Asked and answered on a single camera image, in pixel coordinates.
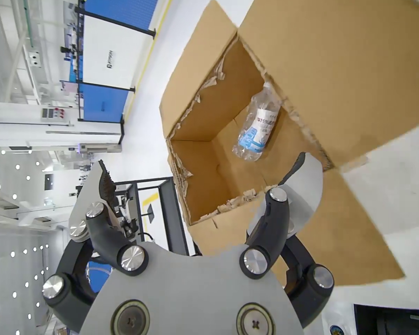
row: box flap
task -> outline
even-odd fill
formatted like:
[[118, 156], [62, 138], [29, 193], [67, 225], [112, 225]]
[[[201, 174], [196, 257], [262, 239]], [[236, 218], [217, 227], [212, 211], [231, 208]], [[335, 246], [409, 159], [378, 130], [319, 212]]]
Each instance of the box flap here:
[[[404, 273], [367, 213], [337, 170], [323, 174], [320, 206], [297, 236], [315, 262], [332, 271], [336, 285], [362, 285], [400, 279]], [[260, 199], [188, 228], [203, 254], [245, 243], [246, 229]], [[273, 272], [285, 284], [286, 266]]]
[[239, 33], [340, 166], [419, 124], [419, 3], [255, 0]]
[[209, 71], [219, 60], [237, 28], [215, 0], [211, 0], [184, 48], [160, 103], [163, 135], [168, 137]]

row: gray metal plate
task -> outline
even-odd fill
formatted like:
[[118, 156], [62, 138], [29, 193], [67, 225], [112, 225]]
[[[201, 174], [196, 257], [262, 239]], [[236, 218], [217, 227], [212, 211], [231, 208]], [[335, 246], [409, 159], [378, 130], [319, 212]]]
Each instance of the gray metal plate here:
[[236, 335], [236, 317], [246, 303], [259, 303], [275, 322], [275, 334], [302, 335], [298, 317], [282, 286], [270, 271], [259, 280], [239, 266], [246, 245], [218, 256], [188, 257], [151, 242], [147, 269], [136, 277], [113, 270], [82, 326], [80, 335], [110, 334], [112, 315], [126, 300], [149, 310], [149, 335]]

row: yellow floor line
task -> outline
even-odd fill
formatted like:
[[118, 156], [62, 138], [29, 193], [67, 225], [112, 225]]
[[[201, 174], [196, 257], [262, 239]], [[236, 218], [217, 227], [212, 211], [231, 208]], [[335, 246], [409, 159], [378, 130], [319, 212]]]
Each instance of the yellow floor line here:
[[[160, 198], [160, 195], [157, 193], [152, 194], [149, 198], [145, 199], [143, 201], [143, 214], [146, 214], [146, 211], [144, 210], [144, 207], [146, 207], [148, 204], [152, 203], [153, 201], [155, 201], [156, 199]], [[145, 233], [148, 233], [149, 229], [147, 227], [147, 221], [146, 221], [146, 215], [143, 216], [143, 230]]]
[[[156, 33], [156, 35], [155, 35], [155, 39], [154, 39], [154, 41], [153, 41], [153, 43], [152, 43], [152, 46], [150, 47], [149, 54], [147, 55], [146, 62], [144, 63], [143, 70], [141, 71], [140, 78], [139, 78], [139, 80], [138, 80], [138, 82], [137, 82], [137, 85], [136, 85], [136, 87], [135, 87], [135, 88], [136, 88], [136, 90], [138, 89], [138, 87], [139, 87], [139, 85], [140, 85], [140, 83], [141, 83], [141, 80], [143, 79], [144, 72], [146, 71], [146, 68], [147, 68], [147, 64], [149, 64], [150, 55], [152, 54], [152, 51], [153, 51], [154, 46], [155, 46], [155, 43], [157, 42], [157, 37], [158, 37], [158, 35], [160, 34], [160, 30], [161, 30], [161, 27], [162, 27], [162, 25], [163, 25], [163, 21], [164, 21], [164, 19], [165, 19], [166, 15], [168, 14], [169, 7], [171, 6], [171, 1], [172, 1], [172, 0], [169, 0], [169, 1], [168, 1], [168, 4], [166, 5], [166, 9], [164, 10], [164, 14], [163, 14], [163, 16], [161, 17], [160, 24], [158, 25], [157, 33]], [[127, 121], [128, 117], [129, 117], [129, 115], [130, 115], [130, 112], [132, 111], [133, 100], [135, 99], [135, 96], [137, 95], [137, 91], [136, 91], [136, 90], [135, 90], [135, 93], [134, 93], [134, 94], [133, 94], [133, 96], [132, 96], [132, 99], [130, 100], [130, 104], [129, 104], [129, 106], [128, 106], [127, 113], [124, 115], [124, 121]]]

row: industrial machine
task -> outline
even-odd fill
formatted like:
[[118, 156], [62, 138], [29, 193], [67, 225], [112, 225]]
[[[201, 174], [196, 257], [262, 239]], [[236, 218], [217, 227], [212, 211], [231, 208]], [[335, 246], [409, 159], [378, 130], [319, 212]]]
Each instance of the industrial machine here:
[[[127, 239], [99, 161], [71, 213], [72, 240], [43, 285], [45, 301], [81, 335], [303, 334], [334, 288], [331, 272], [296, 236], [320, 203], [322, 174], [320, 162], [301, 153], [265, 194], [245, 244], [189, 257]], [[84, 274], [93, 250], [114, 268], [98, 294]], [[284, 289], [270, 271], [279, 256], [289, 267]]]

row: metal bolt head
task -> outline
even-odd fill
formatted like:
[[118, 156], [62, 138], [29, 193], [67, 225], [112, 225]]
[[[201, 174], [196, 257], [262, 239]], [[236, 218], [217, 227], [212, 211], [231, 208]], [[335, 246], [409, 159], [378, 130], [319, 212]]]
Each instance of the metal bolt head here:
[[251, 248], [243, 255], [245, 267], [255, 275], [261, 275], [267, 270], [267, 259], [257, 249]]
[[77, 237], [84, 233], [85, 229], [87, 228], [87, 224], [85, 220], [81, 220], [78, 226], [72, 225], [69, 227], [70, 235]]
[[244, 315], [242, 327], [245, 335], [267, 335], [269, 333], [267, 318], [258, 310], [250, 310]]
[[126, 271], [135, 271], [140, 268], [145, 259], [144, 251], [137, 245], [131, 246], [123, 253], [120, 265]]
[[144, 303], [128, 300], [115, 310], [111, 329], [115, 335], [147, 335], [149, 325], [149, 310]]
[[87, 217], [96, 217], [102, 211], [104, 211], [104, 203], [102, 202], [93, 202], [88, 206], [87, 213], [85, 214]]
[[58, 275], [48, 278], [42, 286], [42, 295], [47, 299], [55, 298], [59, 295], [64, 287], [64, 279]]
[[270, 189], [270, 197], [272, 197], [275, 201], [285, 202], [287, 200], [287, 193], [285, 190], [275, 187]]
[[141, 335], [146, 328], [146, 314], [138, 306], [125, 308], [117, 319], [121, 335]]
[[247, 303], [236, 318], [238, 335], [273, 335], [275, 328], [270, 313], [258, 303]]
[[315, 282], [324, 289], [330, 289], [334, 286], [334, 276], [324, 266], [317, 266], [314, 270]]

